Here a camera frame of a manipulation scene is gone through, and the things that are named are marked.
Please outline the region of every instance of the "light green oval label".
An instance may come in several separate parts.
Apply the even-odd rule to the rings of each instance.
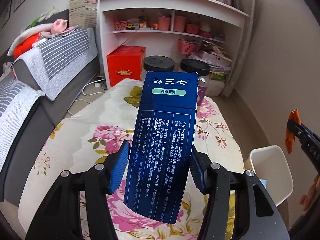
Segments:
[[[162,89],[162,88],[154,88],[151,91],[153,94],[161,94],[161,95],[173,95],[173,96],[185,96],[185,90],[181,89]]]

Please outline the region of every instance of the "blue box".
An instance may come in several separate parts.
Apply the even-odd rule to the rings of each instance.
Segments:
[[[133,134],[124,204],[174,224],[187,181],[198,74],[148,72]]]

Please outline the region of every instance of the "red box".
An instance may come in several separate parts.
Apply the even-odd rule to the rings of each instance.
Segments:
[[[146,47],[120,46],[107,56],[110,86],[125,78],[141,80],[140,73],[146,56]]]

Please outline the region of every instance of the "silver screw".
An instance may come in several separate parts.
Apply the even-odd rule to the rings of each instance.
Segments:
[[[104,165],[102,163],[98,163],[96,166],[95,166],[95,169],[100,171],[104,168]]]
[[[253,176],[254,176],[254,172],[251,171],[251,170],[247,170],[245,173],[246,173],[248,176],[250,176],[250,177],[253,177]]]
[[[218,163],[211,163],[211,168],[213,168],[214,170],[218,170],[220,169],[220,165]]]
[[[69,171],[63,171],[63,172],[61,172],[61,176],[62,176],[62,177],[68,177],[69,174],[70,174]]]

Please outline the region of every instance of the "pink plush toy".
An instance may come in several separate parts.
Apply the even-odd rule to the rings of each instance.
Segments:
[[[58,19],[56,20],[51,27],[51,34],[61,33],[66,30],[68,25],[68,20]]]

